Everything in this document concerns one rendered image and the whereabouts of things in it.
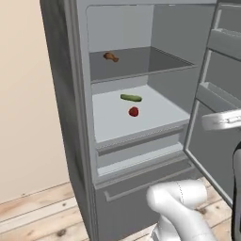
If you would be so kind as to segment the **red tomato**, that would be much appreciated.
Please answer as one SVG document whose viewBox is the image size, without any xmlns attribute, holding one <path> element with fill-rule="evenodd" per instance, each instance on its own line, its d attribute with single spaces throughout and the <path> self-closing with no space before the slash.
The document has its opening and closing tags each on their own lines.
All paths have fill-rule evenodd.
<svg viewBox="0 0 241 241">
<path fill-rule="evenodd" d="M 138 113 L 139 113 L 139 110 L 136 106 L 133 106 L 129 109 L 128 111 L 129 115 L 132 116 L 132 117 L 137 117 L 138 116 Z"/>
</svg>

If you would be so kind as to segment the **grey fridge door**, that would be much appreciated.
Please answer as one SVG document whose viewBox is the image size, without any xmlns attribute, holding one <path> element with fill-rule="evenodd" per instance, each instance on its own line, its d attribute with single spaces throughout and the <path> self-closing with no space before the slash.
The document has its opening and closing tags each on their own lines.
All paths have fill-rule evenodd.
<svg viewBox="0 0 241 241">
<path fill-rule="evenodd" d="M 208 40 L 211 31 L 217 28 L 241 33 L 241 0 L 217 0 Z M 207 44 L 198 86 L 210 82 L 241 100 L 241 60 L 213 51 Z M 185 153 L 218 194 L 232 205 L 233 152 L 241 141 L 241 128 L 205 130 L 201 117 L 213 113 L 218 112 L 201 103 L 195 94 Z"/>
</svg>

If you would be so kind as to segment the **dark grey fridge rack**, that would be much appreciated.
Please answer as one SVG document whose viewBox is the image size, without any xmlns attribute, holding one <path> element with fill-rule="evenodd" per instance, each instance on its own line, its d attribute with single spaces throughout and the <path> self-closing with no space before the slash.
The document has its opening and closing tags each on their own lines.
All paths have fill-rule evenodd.
<svg viewBox="0 0 241 241">
<path fill-rule="evenodd" d="M 114 54 L 119 61 L 105 59 L 106 52 Z M 193 63 L 152 46 L 94 52 L 89 54 L 89 61 L 92 84 L 195 68 Z"/>
</svg>

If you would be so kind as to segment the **green cucumber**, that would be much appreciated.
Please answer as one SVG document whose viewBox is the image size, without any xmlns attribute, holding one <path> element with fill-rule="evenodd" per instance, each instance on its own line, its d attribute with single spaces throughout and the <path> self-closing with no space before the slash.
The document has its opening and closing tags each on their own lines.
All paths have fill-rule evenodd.
<svg viewBox="0 0 241 241">
<path fill-rule="evenodd" d="M 141 102 L 142 97 L 137 95 L 131 95 L 131 94 L 121 94 L 120 98 L 125 101 L 131 101 L 131 102 Z"/>
</svg>

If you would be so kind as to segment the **light grey fridge rack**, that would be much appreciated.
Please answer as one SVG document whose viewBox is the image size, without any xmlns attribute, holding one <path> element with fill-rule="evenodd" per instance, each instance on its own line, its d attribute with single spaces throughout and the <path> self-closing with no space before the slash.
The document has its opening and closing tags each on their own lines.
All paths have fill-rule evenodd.
<svg viewBox="0 0 241 241">
<path fill-rule="evenodd" d="M 121 99 L 121 94 L 142 97 L 141 102 Z M 104 151 L 188 123 L 189 115 L 148 85 L 95 94 L 93 101 L 94 133 L 97 150 Z M 139 110 L 129 115 L 131 107 Z"/>
</svg>

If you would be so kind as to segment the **grey door shelf bin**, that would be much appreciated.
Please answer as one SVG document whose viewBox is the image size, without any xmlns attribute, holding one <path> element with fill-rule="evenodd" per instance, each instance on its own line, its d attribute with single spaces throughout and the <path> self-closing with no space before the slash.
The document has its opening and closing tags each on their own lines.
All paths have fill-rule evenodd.
<svg viewBox="0 0 241 241">
<path fill-rule="evenodd" d="M 215 112 L 241 109 L 241 100 L 210 82 L 199 84 L 196 98 Z"/>
<path fill-rule="evenodd" d="M 223 28 L 210 33 L 208 48 L 226 56 L 241 60 L 241 33 Z"/>
</svg>

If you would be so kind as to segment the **brown chicken drumstick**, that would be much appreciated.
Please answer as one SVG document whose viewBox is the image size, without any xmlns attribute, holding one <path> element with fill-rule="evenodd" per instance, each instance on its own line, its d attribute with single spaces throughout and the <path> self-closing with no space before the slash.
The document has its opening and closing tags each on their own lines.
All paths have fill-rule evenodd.
<svg viewBox="0 0 241 241">
<path fill-rule="evenodd" d="M 114 56 L 114 54 L 112 54 L 112 53 L 110 53 L 110 52 L 106 52 L 106 53 L 104 54 L 104 58 L 105 58 L 105 59 L 110 59 L 110 60 L 112 60 L 112 61 L 114 61 L 114 62 L 118 62 L 118 61 L 119 61 L 119 58 L 116 57 L 116 56 Z"/>
</svg>

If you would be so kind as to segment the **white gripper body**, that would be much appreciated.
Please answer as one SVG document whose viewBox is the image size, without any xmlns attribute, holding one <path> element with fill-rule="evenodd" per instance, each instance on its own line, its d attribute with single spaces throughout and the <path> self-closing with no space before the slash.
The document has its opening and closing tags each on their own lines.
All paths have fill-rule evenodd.
<svg viewBox="0 0 241 241">
<path fill-rule="evenodd" d="M 201 122 L 207 131 L 241 128 L 241 109 L 204 115 Z"/>
</svg>

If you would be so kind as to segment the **grey fridge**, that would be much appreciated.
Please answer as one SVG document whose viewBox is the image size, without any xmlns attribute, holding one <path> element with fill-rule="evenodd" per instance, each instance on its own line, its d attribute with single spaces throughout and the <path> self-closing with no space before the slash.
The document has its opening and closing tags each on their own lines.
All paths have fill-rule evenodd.
<svg viewBox="0 0 241 241">
<path fill-rule="evenodd" d="M 89 241 L 98 236 L 96 187 L 184 159 L 196 167 L 185 153 L 185 139 L 216 4 L 217 0 L 40 0 L 69 176 Z M 90 53 L 148 46 L 195 68 L 91 83 Z M 97 150 L 92 97 L 145 85 L 181 107 L 189 115 L 188 123 Z M 202 181 L 206 189 L 213 186 L 202 173 L 186 180 Z"/>
</svg>

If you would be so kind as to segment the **grey freezer drawer front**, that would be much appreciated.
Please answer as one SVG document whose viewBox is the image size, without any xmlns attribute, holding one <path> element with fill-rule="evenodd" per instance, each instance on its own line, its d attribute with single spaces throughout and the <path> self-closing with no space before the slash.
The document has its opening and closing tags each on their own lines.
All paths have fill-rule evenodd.
<svg viewBox="0 0 241 241">
<path fill-rule="evenodd" d="M 184 161 L 192 164 L 187 159 L 177 162 Z M 189 178 L 184 177 L 182 180 L 200 178 L 201 173 L 195 166 L 194 168 L 195 169 L 191 172 L 191 176 Z M 107 201 L 105 199 L 104 191 L 109 185 L 116 184 L 126 179 L 118 180 L 115 183 L 105 183 L 95 188 L 98 224 L 98 236 L 96 241 L 119 241 L 132 233 L 136 233 L 153 225 L 158 220 L 158 215 L 151 210 L 146 201 L 146 192 L 150 186 L 114 201 Z"/>
</svg>

